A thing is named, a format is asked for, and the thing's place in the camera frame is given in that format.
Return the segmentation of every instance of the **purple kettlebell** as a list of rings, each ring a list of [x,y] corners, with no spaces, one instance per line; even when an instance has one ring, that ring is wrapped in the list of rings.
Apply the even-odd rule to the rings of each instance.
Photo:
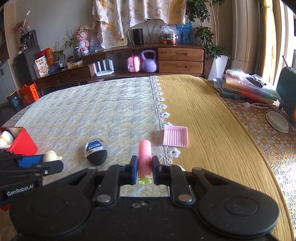
[[[144,53],[154,53],[153,59],[145,58]],[[142,63],[143,71],[145,71],[147,73],[155,72],[157,69],[157,64],[155,62],[156,52],[152,49],[146,49],[146,50],[142,51],[141,56],[142,56],[142,60],[143,60],[143,63]]]

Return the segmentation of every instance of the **floral curtain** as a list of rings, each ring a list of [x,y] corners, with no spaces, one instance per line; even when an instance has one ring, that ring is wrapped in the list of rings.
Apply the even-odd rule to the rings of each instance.
[[[127,29],[147,19],[185,24],[186,0],[94,0],[93,29],[108,49],[124,38]]]

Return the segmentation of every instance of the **teal bucket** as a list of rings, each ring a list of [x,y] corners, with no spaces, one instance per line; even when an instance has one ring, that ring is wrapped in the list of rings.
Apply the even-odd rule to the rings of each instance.
[[[10,93],[7,99],[12,107],[17,107],[20,104],[20,99],[18,97],[17,91]]]

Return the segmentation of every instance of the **wooden tv cabinet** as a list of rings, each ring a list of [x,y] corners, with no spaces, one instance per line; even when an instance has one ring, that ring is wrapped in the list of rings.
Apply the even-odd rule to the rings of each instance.
[[[156,72],[146,73],[139,71],[130,73],[127,69],[116,69],[111,75],[97,77],[93,69],[93,63],[106,59],[107,52],[114,51],[133,51],[143,49],[154,49],[157,52],[158,68]],[[150,75],[164,74],[190,74],[195,76],[203,76],[205,73],[205,49],[198,44],[143,44],[143,45],[128,45],[122,47],[114,47],[96,52],[89,52],[79,57],[69,60],[69,62],[77,62],[83,60],[83,65],[63,71],[57,71],[51,75],[35,80],[36,88],[43,88],[64,85],[69,83],[79,83],[86,80],[95,79],[120,79],[127,77],[140,77]]]

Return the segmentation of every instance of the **pink doll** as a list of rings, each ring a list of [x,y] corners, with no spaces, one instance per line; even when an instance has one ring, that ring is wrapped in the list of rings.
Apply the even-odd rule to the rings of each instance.
[[[75,32],[76,38],[79,41],[78,46],[81,48],[82,53],[84,54],[89,52],[88,50],[89,41],[86,40],[87,33],[88,33],[88,29],[81,26],[79,26],[79,32],[78,31]]]

